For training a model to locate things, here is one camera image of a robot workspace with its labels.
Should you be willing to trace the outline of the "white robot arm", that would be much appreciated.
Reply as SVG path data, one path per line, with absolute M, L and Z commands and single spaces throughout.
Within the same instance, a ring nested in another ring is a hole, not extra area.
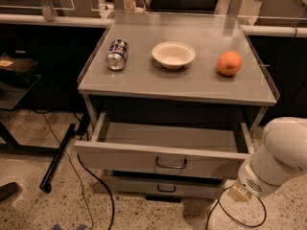
M 265 197 L 307 173 L 307 120 L 281 117 L 263 128 L 263 148 L 241 165 L 228 195 L 236 202 Z

